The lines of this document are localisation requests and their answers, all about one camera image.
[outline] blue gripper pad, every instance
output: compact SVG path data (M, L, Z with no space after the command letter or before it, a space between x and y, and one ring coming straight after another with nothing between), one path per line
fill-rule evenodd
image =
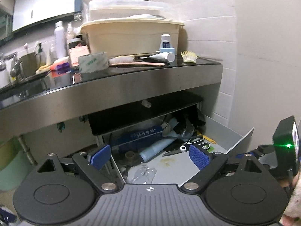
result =
M210 154L208 151L198 146L197 144L190 145L189 158L198 167L198 169L202 170L212 160L212 154Z
M91 157L90 163L97 170L100 170L110 160L110 158L111 158L111 148L109 145L106 145Z

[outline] stainless steel counter edge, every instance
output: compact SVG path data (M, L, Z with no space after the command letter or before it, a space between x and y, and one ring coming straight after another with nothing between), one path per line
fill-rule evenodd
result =
M219 83L222 71L222 65L163 68L50 91L0 110L0 140L134 101Z

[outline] white bristles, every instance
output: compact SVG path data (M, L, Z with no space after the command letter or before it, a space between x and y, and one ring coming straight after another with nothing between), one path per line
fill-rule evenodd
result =
M181 52L183 62L184 63L196 63L197 55L191 51L183 51Z
M134 61L135 57L133 55L129 56L118 56L116 58L109 59L109 64L120 64L120 63L132 63Z

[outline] white cabinet door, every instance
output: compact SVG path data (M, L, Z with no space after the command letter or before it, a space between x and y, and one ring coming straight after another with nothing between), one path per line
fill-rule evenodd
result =
M75 0L16 0L13 31L66 13L74 12Z

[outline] gray ribbed panel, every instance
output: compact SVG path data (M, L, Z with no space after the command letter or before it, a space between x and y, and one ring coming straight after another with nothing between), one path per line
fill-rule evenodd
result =
M87 215L66 226L138 225L231 226L212 215L200 197L181 193L176 185L132 184L116 194L103 195Z

